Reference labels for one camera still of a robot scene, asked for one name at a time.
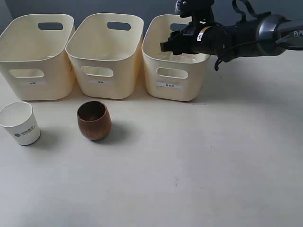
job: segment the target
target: storage bin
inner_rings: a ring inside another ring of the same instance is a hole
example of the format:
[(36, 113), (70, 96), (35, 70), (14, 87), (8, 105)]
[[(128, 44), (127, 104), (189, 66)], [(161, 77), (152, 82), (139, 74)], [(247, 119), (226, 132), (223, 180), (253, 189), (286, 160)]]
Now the storage bin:
[(171, 25), (187, 25), (190, 18), (162, 15), (150, 24), (144, 42), (143, 58), (146, 89), (154, 97), (178, 101), (195, 99), (207, 73), (206, 54), (173, 55), (161, 52), (160, 43), (170, 37)]
[(33, 14), (15, 19), (0, 36), (0, 72), (23, 100), (67, 96), (75, 76), (65, 52), (74, 33), (65, 14)]
[(139, 17), (110, 13), (82, 22), (66, 52), (84, 94), (110, 99), (132, 94), (142, 59), (143, 25)]

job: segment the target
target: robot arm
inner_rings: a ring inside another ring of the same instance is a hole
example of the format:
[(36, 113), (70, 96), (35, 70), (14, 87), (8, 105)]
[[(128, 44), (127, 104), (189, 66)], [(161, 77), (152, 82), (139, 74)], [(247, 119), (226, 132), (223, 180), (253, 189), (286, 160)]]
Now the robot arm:
[(248, 0), (240, 1), (255, 19), (247, 21), (237, 0), (233, 0), (233, 8), (242, 19), (234, 26), (223, 26), (214, 19), (214, 0), (178, 0), (176, 13), (192, 17), (192, 22), (182, 31), (172, 32), (168, 41), (160, 44), (161, 50), (174, 55), (216, 55), (216, 71), (221, 62), (238, 57), (277, 56), (286, 49), (303, 50), (303, 20), (289, 21), (271, 12), (256, 14)]

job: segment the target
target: bin handle hole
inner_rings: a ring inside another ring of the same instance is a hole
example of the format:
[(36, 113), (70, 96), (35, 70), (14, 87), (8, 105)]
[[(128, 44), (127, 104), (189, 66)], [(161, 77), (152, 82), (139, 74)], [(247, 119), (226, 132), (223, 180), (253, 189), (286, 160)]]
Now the bin handle hole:
[(157, 68), (157, 73), (161, 77), (175, 78), (175, 79), (187, 79), (188, 72), (184, 70)]
[(111, 30), (122, 30), (122, 31), (131, 30), (131, 25), (123, 22), (108, 22), (107, 27)]
[(44, 73), (39, 69), (29, 70), (9, 70), (9, 73), (15, 78), (41, 78)]
[(58, 31), (63, 30), (63, 24), (59, 22), (42, 22), (38, 24), (38, 28), (42, 31)]
[(112, 77), (114, 75), (114, 72), (110, 68), (83, 66), (82, 71), (94, 77)]
[(173, 24), (170, 25), (170, 29), (171, 29), (171, 31), (182, 31), (187, 26), (188, 26), (187, 24), (176, 24), (176, 23), (173, 23)]

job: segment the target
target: brown wooden cup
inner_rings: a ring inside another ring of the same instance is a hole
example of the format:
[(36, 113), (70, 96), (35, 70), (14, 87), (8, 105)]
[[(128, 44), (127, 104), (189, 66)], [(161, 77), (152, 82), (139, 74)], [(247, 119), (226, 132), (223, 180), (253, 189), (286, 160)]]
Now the brown wooden cup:
[(102, 102), (92, 101), (78, 109), (78, 125), (83, 136), (99, 140), (110, 133), (112, 122), (107, 107)]

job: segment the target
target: gray wall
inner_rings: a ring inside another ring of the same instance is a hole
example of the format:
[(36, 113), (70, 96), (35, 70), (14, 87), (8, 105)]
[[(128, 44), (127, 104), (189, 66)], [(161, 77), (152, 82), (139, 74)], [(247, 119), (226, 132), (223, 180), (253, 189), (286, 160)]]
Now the gray wall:
[(0, 34), (12, 21), (12, 16), (9, 9), (5, 3), (5, 0), (0, 0)]
[[(176, 0), (6, 0), (14, 18), (32, 13), (65, 13), (73, 16), (78, 26), (85, 17), (99, 12), (115, 12), (140, 16), (145, 29), (157, 15), (174, 13)], [(257, 13), (272, 11), (289, 19), (301, 18), (302, 0), (251, 0)], [(240, 19), (232, 9), (232, 0), (215, 0), (218, 22), (230, 25)]]

